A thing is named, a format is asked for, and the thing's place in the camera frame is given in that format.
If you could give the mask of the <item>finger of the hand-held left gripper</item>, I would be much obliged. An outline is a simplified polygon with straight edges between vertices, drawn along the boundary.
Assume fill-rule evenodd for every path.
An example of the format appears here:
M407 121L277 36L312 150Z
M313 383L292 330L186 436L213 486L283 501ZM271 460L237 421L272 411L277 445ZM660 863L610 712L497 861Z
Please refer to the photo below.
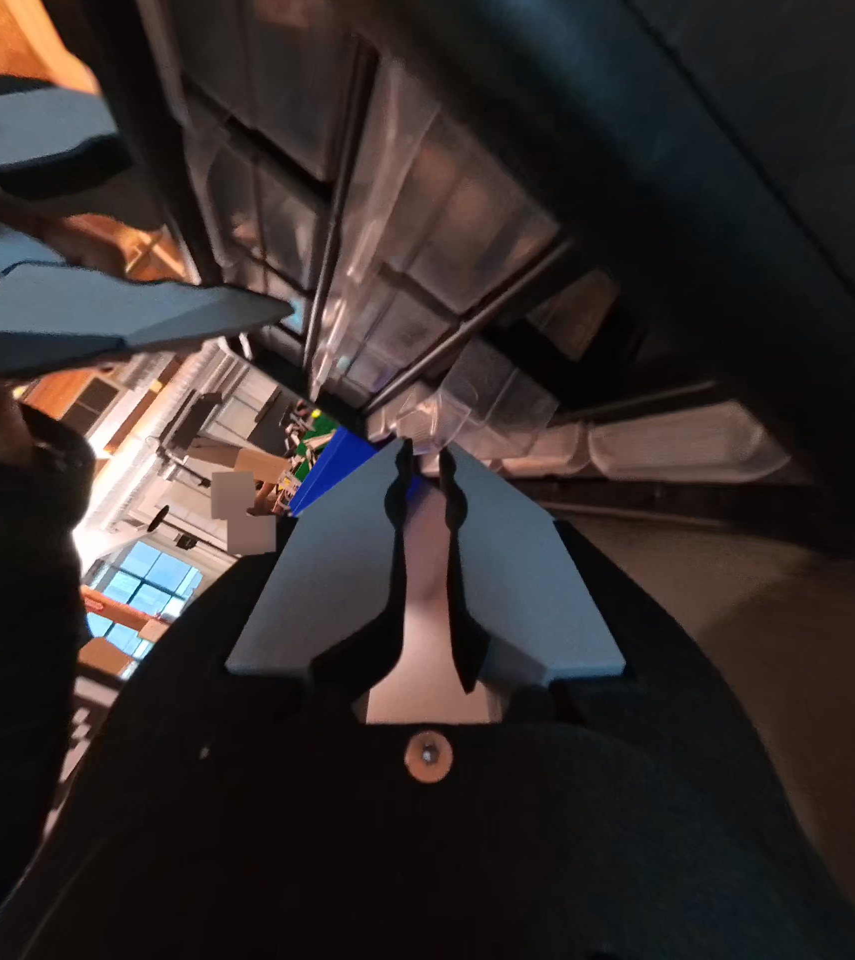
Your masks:
M21 262L0 273L0 378L186 352L276 326L292 313L286 300L230 285L137 282Z
M102 97L69 88L0 94L0 188L52 200L108 183L133 166Z

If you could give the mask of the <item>person's left forearm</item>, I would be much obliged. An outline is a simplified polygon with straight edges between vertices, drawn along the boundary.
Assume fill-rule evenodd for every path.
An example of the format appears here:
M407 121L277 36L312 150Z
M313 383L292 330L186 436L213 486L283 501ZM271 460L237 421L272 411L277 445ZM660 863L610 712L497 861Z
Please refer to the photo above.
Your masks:
M74 529L94 478L84 438L15 410L31 459L0 462L0 906L41 843L67 750L87 635Z

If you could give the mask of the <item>large window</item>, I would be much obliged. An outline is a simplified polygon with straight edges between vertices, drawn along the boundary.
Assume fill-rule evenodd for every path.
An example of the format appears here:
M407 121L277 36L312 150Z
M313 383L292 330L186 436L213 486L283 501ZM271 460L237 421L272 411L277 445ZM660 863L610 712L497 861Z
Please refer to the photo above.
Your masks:
M141 627L113 619L108 611L121 606L171 624L199 593L203 581L198 568L149 543L136 541L121 548L96 560L85 573L84 585L97 593L85 601L89 635L139 663L161 631L151 628L143 635Z

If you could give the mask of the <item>transparent small drawer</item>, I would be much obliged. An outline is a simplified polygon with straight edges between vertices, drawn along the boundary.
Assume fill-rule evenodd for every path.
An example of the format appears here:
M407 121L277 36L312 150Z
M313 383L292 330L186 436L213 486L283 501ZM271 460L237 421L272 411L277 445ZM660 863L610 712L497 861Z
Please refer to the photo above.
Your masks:
M520 458L547 429L558 401L486 342L469 342L441 384L404 397L393 427L417 454L452 446L482 461Z

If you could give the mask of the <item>cardboard box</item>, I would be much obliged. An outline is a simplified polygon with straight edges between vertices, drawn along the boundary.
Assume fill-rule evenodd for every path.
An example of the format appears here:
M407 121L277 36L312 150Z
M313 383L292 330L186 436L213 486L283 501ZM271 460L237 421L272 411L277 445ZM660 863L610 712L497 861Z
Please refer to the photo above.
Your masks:
M270 488L277 486L289 471L290 459L245 447L238 451L233 469L239 473L252 474L255 482Z

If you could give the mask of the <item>blue plastic bin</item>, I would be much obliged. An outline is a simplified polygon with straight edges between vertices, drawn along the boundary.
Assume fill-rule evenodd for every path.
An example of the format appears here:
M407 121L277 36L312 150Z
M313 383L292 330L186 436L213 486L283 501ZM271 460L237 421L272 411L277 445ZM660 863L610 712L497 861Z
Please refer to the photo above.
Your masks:
M317 502L328 503L328 496L338 509L384 505L399 480L397 461L403 446L401 438L373 444L339 428L292 498L290 516L313 511Z

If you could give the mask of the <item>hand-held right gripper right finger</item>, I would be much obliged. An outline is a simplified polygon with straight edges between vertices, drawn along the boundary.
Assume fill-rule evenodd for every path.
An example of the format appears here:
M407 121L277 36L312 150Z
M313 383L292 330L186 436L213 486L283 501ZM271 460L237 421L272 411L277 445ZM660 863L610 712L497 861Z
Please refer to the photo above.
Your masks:
M552 516L459 446L441 451L439 474L464 690L622 676L625 657Z

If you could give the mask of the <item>black drawer cabinet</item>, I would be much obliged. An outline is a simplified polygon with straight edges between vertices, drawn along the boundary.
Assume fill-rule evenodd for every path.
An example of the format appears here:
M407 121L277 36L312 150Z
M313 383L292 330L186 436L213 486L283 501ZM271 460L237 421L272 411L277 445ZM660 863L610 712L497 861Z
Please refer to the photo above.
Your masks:
M98 80L202 282L225 279L186 165L140 2L44 2ZM576 271L616 286L608 362L548 360L530 335L496 348L584 405L577 421L685 390L732 400L790 458L757 482L567 482L559 507L640 508L855 554L855 2L333 2L549 214ZM505 296L361 412L311 399L280 323L227 338L281 389L367 434L364 416L481 332Z

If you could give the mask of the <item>grid of clear drawers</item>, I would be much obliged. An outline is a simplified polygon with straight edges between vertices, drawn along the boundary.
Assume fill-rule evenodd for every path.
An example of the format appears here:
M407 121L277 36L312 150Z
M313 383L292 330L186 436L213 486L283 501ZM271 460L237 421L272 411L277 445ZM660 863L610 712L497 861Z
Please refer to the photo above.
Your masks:
M542 294L563 257L553 217L394 57L353 34L334 2L139 2L211 254L225 280L290 297L286 355L312 400L362 412L458 330L493 319L365 414L371 442L416 385L437 388L485 342L556 398L531 450L481 461L512 478L588 471L620 481L757 482L791 461L739 402L685 390L634 414L576 420L560 387L496 347L530 335L547 360L607 363L618 289L577 270ZM496 301L514 299L517 322Z

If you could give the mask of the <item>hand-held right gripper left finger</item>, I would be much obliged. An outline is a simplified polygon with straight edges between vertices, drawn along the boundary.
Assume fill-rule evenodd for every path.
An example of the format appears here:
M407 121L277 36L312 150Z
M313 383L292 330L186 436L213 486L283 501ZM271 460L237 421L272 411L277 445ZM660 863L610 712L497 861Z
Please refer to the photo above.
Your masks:
M397 665L413 444L395 439L297 517L226 660L238 677L361 698Z

